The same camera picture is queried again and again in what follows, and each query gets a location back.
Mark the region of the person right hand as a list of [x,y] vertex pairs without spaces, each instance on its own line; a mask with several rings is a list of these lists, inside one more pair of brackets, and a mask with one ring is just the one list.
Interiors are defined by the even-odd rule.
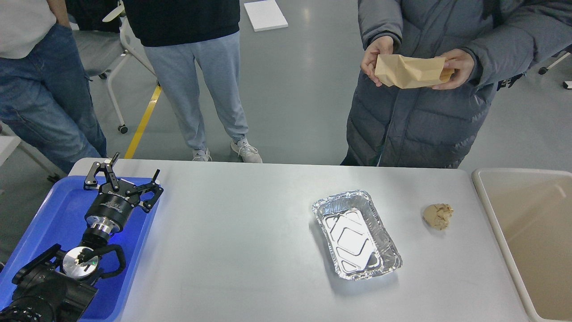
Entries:
[[375,39],[364,51],[360,68],[377,87],[383,85],[379,78],[374,74],[378,55],[391,55],[392,53],[394,53],[394,39],[389,35],[383,35],[382,37]]

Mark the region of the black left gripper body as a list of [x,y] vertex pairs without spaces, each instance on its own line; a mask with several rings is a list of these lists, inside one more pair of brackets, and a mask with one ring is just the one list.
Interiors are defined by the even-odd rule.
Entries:
[[88,209],[84,219],[90,228],[99,228],[106,233],[122,232],[134,207],[139,204],[139,195],[127,195],[135,191],[132,182],[119,182],[119,190],[106,183],[98,188],[98,195]]

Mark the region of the person left hand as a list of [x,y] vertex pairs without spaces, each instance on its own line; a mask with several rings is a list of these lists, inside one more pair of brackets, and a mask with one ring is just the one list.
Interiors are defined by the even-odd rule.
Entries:
[[444,82],[443,84],[439,85],[433,85],[431,86],[431,89],[455,89],[467,82],[475,66],[474,59],[469,53],[462,49],[453,49],[439,55],[439,57],[445,58],[444,67],[453,69],[454,73],[448,82]]

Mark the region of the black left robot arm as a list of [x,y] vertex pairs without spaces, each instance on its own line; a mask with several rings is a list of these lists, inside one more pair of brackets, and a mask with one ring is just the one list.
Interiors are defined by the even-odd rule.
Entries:
[[163,188],[119,178],[118,155],[49,192],[1,271],[3,322],[112,322],[130,292]]

